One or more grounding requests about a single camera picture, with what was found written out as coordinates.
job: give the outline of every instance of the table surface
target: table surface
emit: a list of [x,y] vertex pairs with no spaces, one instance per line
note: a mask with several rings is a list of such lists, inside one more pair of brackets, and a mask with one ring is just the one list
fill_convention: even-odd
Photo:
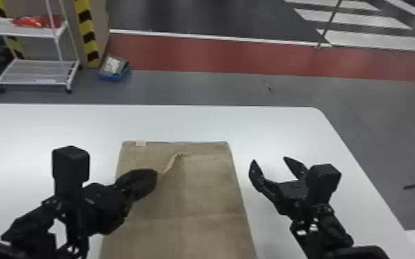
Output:
[[[378,245],[391,259],[415,259],[393,213],[324,114],[310,107],[0,105],[0,235],[53,194],[51,151],[76,145],[90,153],[90,181],[114,182],[121,143],[227,141],[259,258],[305,258],[290,220],[251,185],[256,159],[276,181],[292,180],[283,156],[310,166],[331,163],[343,177],[330,204],[356,245]],[[55,225],[58,240],[63,228]],[[99,258],[101,236],[90,239]]]

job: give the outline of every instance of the concrete floor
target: concrete floor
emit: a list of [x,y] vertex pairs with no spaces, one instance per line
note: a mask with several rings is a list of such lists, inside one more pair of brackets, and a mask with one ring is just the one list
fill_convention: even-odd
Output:
[[13,86],[0,95],[0,103],[317,107],[326,114],[404,228],[415,229],[415,189],[402,189],[415,183],[413,82],[133,71],[122,82],[108,83],[98,81],[95,73],[80,71],[72,95],[66,95],[62,88]]

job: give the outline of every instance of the hazard tape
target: hazard tape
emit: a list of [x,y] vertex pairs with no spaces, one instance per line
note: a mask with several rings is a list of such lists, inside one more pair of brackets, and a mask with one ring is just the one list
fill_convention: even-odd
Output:
[[75,0],[75,10],[79,21],[83,49],[87,55],[88,67],[97,68],[100,66],[101,60],[88,0]]
[[[6,16],[6,0],[0,0],[0,17],[7,17]],[[8,47],[13,50],[13,52],[16,54],[18,59],[24,59],[23,48],[21,47],[21,44],[16,38],[7,37],[6,45],[8,45]]]

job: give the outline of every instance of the white shelf rack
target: white shelf rack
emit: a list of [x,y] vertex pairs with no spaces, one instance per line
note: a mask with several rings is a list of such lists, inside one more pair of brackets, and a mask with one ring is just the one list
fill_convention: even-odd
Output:
[[60,28],[30,28],[21,27],[13,24],[10,18],[0,17],[0,35],[13,37],[31,37],[31,38],[59,38],[64,30],[68,27],[68,21],[64,21]]
[[[50,0],[45,0],[50,24],[53,23],[53,16],[50,7]],[[59,0],[63,18],[66,19],[63,0]],[[0,74],[0,93],[4,92],[1,85],[64,85],[66,92],[72,92],[71,83],[79,69],[80,61],[76,45],[67,20],[61,23],[59,28],[28,28],[13,24],[10,18],[0,17],[0,36],[6,37],[30,37],[53,39],[57,48],[58,61],[26,60],[18,59],[14,50],[11,53],[14,57],[12,62]],[[59,38],[65,31],[69,36],[74,48],[76,59],[73,61],[63,60]]]

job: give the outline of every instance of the white label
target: white label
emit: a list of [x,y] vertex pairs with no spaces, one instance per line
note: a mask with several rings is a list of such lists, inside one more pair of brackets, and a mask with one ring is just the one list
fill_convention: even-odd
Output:
[[37,83],[56,83],[57,81],[54,79],[36,79]]
[[145,147],[146,146],[146,141],[135,141],[135,145],[137,147]]

